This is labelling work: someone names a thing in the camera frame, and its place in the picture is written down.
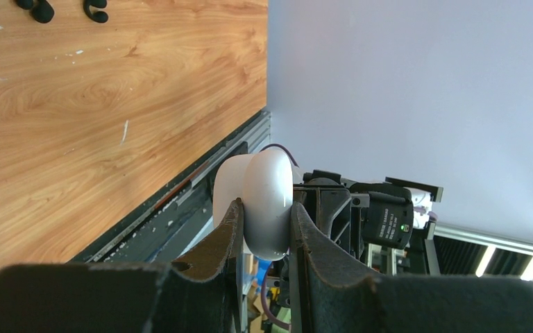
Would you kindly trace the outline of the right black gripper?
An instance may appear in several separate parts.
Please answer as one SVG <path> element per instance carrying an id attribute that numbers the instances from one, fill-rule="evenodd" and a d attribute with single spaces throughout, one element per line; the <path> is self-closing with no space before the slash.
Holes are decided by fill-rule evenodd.
<path id="1" fill-rule="evenodd" d="M 303 205 L 319 231 L 348 254 L 354 254 L 351 195 L 338 173 L 305 172 L 302 182 L 294 185 L 294 200 Z"/>

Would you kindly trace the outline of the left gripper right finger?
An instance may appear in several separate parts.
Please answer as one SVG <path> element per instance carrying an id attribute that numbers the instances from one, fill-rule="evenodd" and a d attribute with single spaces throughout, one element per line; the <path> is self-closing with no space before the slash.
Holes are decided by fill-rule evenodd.
<path id="1" fill-rule="evenodd" d="M 291 209 L 289 265 L 292 332 L 381 332 L 374 271 L 325 236 L 300 203 Z"/>

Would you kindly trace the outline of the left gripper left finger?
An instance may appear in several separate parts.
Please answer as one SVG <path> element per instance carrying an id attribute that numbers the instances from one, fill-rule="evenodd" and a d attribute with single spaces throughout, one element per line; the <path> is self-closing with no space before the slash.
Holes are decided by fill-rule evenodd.
<path id="1" fill-rule="evenodd" d="M 152 332 L 241 332 L 244 207 L 231 202 L 222 221 L 158 281 Z"/>

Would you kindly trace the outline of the white earbud charging case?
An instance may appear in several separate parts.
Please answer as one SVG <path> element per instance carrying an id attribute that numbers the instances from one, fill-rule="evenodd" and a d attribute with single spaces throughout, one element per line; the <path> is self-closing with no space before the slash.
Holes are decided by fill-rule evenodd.
<path id="1" fill-rule="evenodd" d="M 280 149 L 241 154 L 225 160 L 213 186 L 212 218 L 215 228 L 230 203 L 243 205 L 244 250 L 263 260 L 281 260 L 289 249 L 293 203 L 291 160 Z"/>

